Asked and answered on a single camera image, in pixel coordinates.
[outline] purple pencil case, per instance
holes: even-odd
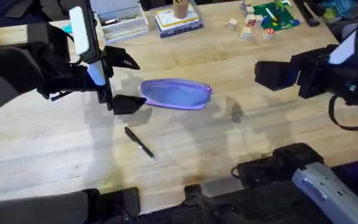
[[[179,110],[201,110],[212,95],[209,85],[181,78],[147,80],[140,91],[148,105]]]

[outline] pen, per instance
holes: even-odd
[[[148,149],[143,143],[142,141],[128,128],[125,127],[125,133],[128,135],[128,137],[130,137],[132,139],[132,141],[136,142],[139,147],[141,149],[143,149],[143,151],[145,151],[147,153],[147,155],[150,156],[150,158],[155,159],[154,154],[152,153],[152,151],[150,151],[150,149]]]

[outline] pencil cup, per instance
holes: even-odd
[[[189,13],[188,0],[173,0],[173,15],[178,19],[186,18]]]

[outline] white container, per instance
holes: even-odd
[[[150,32],[150,24],[138,0],[92,0],[91,6],[98,21],[96,28],[102,31],[106,44],[138,37]],[[123,19],[134,16],[136,16],[134,19]],[[120,19],[121,21],[104,25],[106,21],[113,19]]]

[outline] wooden table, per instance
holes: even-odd
[[[149,212],[180,203],[186,185],[227,177],[236,164],[294,142],[309,144],[331,166],[358,160],[358,133],[343,131],[328,118],[330,94],[303,100],[298,87],[272,92],[254,82],[258,60],[287,61],[336,43],[325,25],[309,28],[294,7],[291,13],[303,22],[299,27],[273,40],[263,40],[255,28],[252,40],[242,40],[240,2],[200,9],[204,29],[160,39],[153,27],[148,35],[116,44],[142,70],[117,68],[112,84],[116,93],[136,94],[143,80],[189,78],[212,86],[208,107],[144,106],[136,114],[114,116],[94,93],[53,103],[35,91],[23,95],[0,109],[0,199],[137,186],[142,211]],[[224,28],[232,17],[239,21],[235,32]],[[0,44],[24,37],[25,26],[0,29]],[[336,111],[342,123],[358,124],[358,107],[339,103]],[[124,134],[125,126],[158,162]]]

